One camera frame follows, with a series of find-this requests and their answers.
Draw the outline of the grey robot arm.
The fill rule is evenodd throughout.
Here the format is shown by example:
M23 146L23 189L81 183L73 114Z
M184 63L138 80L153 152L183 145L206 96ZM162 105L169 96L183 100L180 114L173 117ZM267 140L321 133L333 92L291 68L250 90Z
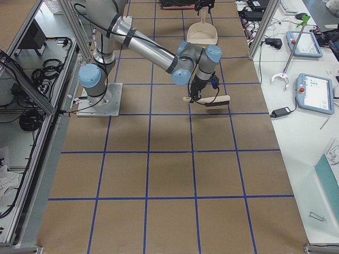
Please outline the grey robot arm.
M158 67L171 74L173 83L190 86L186 102L204 106L217 106L229 103L228 95L201 97L201 91L207 84L219 88L219 79L215 67L222 56L222 50L216 45L203 48L182 41L176 53L163 48L123 19L127 1L86 1L83 5L88 20L98 32L93 58L101 64L113 64L113 44L118 42L140 54Z

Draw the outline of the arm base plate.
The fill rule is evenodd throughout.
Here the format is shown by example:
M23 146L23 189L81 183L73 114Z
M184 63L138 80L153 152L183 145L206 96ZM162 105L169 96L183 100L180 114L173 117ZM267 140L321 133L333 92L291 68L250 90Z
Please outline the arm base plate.
M122 90L123 83L108 83L106 94L101 99L101 96L88 97L83 88L82 96L86 98L79 101L76 115L78 117L119 116Z

